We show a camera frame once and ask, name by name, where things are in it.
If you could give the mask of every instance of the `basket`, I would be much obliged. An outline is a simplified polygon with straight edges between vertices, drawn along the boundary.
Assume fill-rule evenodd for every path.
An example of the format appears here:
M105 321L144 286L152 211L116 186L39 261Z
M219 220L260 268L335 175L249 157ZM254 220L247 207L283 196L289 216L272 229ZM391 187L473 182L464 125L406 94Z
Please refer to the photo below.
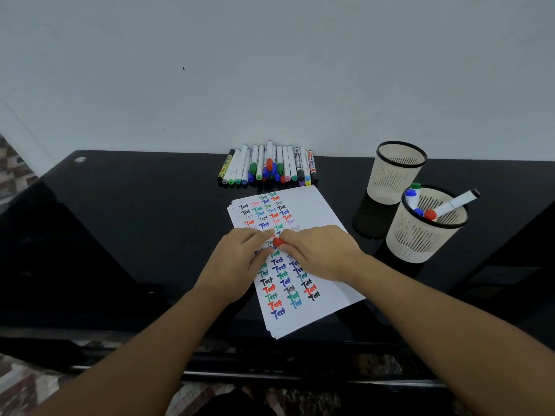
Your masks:
M454 195L430 185L422 185L419 208L434 209L452 200ZM417 215L402 196L397 213L387 232L386 244L398 258L409 263L423 263L441 248L454 233L468 222L467 206L459 207L437 219Z
M386 141L376 149L376 159L366 192L378 203L392 205L401 201L427 159L426 153L404 141Z

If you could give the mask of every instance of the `yellow marker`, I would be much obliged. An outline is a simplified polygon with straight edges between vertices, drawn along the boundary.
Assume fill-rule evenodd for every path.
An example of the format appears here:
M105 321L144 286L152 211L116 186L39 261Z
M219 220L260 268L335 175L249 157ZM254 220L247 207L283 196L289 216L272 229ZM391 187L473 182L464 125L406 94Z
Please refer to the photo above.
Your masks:
M227 157L225 158L225 162L224 162L224 166L221 167L221 171L218 174L218 181L221 182L224 179L225 176L225 172L227 171L227 168L229 167L229 164L231 163L232 159L233 159L233 153L235 152L235 150L231 149L229 151L229 154L227 155Z

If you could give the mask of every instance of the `white basket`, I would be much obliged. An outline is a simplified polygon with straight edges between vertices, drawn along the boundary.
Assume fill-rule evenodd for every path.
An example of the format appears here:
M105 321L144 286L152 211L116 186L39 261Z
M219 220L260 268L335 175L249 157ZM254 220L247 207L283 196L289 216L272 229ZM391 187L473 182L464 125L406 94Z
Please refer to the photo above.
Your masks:
M376 149L376 159L366 192L382 204L397 204L408 185L426 163L426 153L404 141L386 141Z
M454 198L449 192L432 186L422 186L419 208L435 209ZM398 258L409 263L423 263L441 248L454 233L468 221L466 206L449 212L433 222L417 215L407 204L405 197L387 232L386 244Z

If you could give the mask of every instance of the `person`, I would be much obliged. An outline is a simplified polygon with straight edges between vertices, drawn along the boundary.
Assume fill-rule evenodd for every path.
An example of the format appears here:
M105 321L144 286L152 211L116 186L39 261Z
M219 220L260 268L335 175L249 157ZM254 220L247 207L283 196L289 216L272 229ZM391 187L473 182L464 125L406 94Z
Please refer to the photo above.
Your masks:
M197 343L246 293L272 248L253 253L273 234L233 229L225 235L192 290L32 415L163 415ZM279 249L305 271L347 283L371 300L475 414L555 414L555 353L531 336L364 254L337 226L285 230L280 238L286 244ZM211 414L203 409L199 414Z

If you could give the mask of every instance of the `red marker cap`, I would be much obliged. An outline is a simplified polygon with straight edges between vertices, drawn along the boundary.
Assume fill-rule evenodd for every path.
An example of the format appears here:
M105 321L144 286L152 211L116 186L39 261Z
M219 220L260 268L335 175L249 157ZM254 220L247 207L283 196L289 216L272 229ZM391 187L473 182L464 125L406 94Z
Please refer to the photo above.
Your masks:
M281 244L287 244L287 242L285 242L283 239L281 238L274 238L274 240L272 241L274 243L274 247L279 247Z
M437 214L435 213L434 210L426 210L424 212L424 217L426 217L426 219L429 219L429 220L434 220L435 218L437 218Z

